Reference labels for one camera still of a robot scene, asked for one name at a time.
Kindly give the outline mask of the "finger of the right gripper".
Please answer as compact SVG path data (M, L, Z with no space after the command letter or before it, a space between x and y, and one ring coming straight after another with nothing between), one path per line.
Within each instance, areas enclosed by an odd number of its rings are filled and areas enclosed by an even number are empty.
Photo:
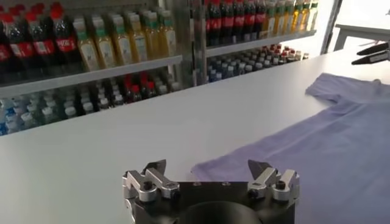
M352 62L352 65L368 65L389 60L389 51L379 52L365 56Z
M385 42L382 44L377 44L375 46L371 46L367 49L363 49L363 50L357 52L356 54L357 55L370 55L370 54L382 52L385 50L389 50L389 42Z

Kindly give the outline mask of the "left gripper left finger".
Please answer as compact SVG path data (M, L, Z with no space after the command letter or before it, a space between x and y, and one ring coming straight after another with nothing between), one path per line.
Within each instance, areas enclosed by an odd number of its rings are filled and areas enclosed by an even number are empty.
M163 159L148 163L141 172L125 171L122 176L124 198L138 198L143 203L155 201L158 195L169 200L179 198L180 184L165 177L165 169L166 160Z

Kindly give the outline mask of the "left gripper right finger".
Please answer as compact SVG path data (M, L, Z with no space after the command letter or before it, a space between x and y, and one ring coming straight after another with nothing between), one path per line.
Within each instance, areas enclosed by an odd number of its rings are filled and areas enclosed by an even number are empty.
M248 166L253 181L247 184L247 194L251 199L262 199L271 193L275 201L297 200L300 196L300 176L295 170L283 173L266 162L249 159Z

